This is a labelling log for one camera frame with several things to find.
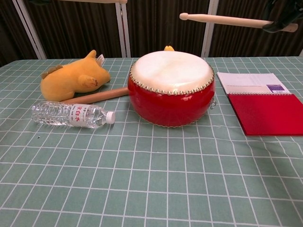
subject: curtain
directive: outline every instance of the curtain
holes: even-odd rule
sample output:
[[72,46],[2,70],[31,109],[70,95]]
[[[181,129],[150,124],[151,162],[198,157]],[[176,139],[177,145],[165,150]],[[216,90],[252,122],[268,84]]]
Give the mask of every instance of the curtain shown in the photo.
[[[220,16],[262,19],[267,1],[221,0]],[[286,0],[278,1],[269,20],[275,20],[284,9]],[[258,28],[215,25],[210,57],[298,56],[303,49],[303,19],[295,21],[294,33],[268,33]]]
[[0,0],[0,67],[12,61],[37,59],[11,0]]
[[183,21],[182,12],[207,13],[209,0],[130,0],[126,5],[132,57],[172,45],[201,56],[205,23]]
[[91,50],[121,57],[115,4],[24,1],[48,59],[83,58]]

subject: yellow plush toy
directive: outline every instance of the yellow plush toy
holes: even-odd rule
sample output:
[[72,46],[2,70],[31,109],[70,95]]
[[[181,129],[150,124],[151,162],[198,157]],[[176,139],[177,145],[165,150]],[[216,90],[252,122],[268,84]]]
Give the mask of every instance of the yellow plush toy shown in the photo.
[[92,50],[85,58],[67,65],[57,65],[42,74],[40,84],[43,97],[48,101],[64,101],[75,93],[86,93],[110,81],[109,72],[102,68],[103,55],[96,59]]
[[172,46],[170,46],[170,45],[165,46],[164,50],[165,51],[175,51],[174,48],[172,48]]

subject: red drum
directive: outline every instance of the red drum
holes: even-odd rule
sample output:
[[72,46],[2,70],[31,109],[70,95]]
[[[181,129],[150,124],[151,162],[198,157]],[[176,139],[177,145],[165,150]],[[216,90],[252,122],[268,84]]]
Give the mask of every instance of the red drum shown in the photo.
[[135,111],[160,126],[193,123],[215,105],[213,69],[185,52],[158,51],[139,58],[131,66],[128,90]]

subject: drumstick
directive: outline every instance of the drumstick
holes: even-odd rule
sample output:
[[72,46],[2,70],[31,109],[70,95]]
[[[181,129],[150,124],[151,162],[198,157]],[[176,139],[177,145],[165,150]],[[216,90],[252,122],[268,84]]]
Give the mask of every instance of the drumstick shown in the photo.
[[[247,19],[247,18],[239,18],[239,17],[225,17],[225,16],[209,15],[209,14],[181,13],[179,18],[181,20],[193,20],[198,22],[210,22],[220,25],[233,25],[233,26],[254,27],[254,28],[262,28],[264,25],[272,23],[272,21],[267,21],[267,20],[255,20],[255,19]],[[298,29],[297,24],[289,24],[281,31],[295,32],[297,29]]]
[[111,98],[117,98],[117,97],[126,96],[126,95],[128,95],[128,88],[122,87],[122,88],[117,88],[117,89],[113,89],[113,90],[109,90],[109,91],[95,93],[92,95],[67,99],[67,100],[64,100],[61,102],[67,103],[67,104],[90,104],[90,103],[99,102],[99,101],[103,101],[103,100],[107,100],[107,99],[111,99]]
[[82,2],[93,2],[93,3],[120,3],[120,4],[127,3],[127,0],[60,0],[60,1],[82,1]]

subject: plastic bottle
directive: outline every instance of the plastic bottle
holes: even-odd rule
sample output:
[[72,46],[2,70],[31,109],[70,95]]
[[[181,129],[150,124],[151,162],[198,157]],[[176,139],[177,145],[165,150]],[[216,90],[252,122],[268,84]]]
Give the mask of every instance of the plastic bottle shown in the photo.
[[115,112],[107,112],[98,105],[65,104],[41,101],[32,106],[32,119],[37,123],[98,128],[115,122]]

